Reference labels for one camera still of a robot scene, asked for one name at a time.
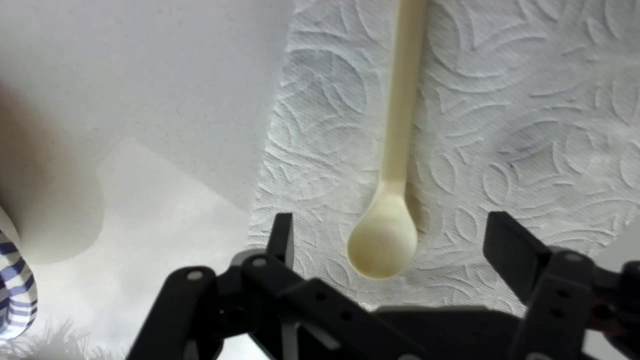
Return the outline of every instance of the paper towel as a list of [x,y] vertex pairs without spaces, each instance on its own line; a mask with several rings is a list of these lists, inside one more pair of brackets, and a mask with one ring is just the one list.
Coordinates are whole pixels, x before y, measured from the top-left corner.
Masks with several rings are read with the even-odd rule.
[[419,248],[373,283],[346,241],[373,193],[394,7],[296,3],[250,245],[293,213],[296,270],[360,303],[517,313],[479,252],[489,210],[589,256],[637,217],[640,5],[430,5],[407,197]]

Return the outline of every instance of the spoon handle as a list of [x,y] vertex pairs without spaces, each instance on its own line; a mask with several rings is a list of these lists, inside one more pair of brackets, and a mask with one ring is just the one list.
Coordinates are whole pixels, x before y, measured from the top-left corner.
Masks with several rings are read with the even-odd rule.
[[380,185],[403,195],[428,0],[397,0]]

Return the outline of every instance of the spoon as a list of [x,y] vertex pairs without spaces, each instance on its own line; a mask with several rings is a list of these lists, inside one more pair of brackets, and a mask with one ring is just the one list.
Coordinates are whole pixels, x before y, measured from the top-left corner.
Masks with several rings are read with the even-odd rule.
[[348,241],[352,266],[370,279],[400,275],[416,255],[417,231],[403,193],[423,25],[425,0],[397,3],[381,171],[375,195]]

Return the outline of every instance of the striped fabric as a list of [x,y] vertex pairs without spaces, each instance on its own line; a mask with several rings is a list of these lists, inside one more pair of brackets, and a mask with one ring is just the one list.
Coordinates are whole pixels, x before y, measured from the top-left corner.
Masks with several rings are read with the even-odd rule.
[[20,336],[38,313],[34,275],[0,231],[0,341]]

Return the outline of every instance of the embossed paper towel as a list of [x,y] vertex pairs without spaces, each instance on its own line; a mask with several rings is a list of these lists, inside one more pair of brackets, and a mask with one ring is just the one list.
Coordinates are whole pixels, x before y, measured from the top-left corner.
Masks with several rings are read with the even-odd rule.
[[360,279],[346,241],[372,199],[394,3],[297,0],[250,226],[296,217],[296,269],[370,305],[517,310],[481,259],[489,210],[596,255],[637,217],[640,5],[436,0],[410,175],[419,250]]

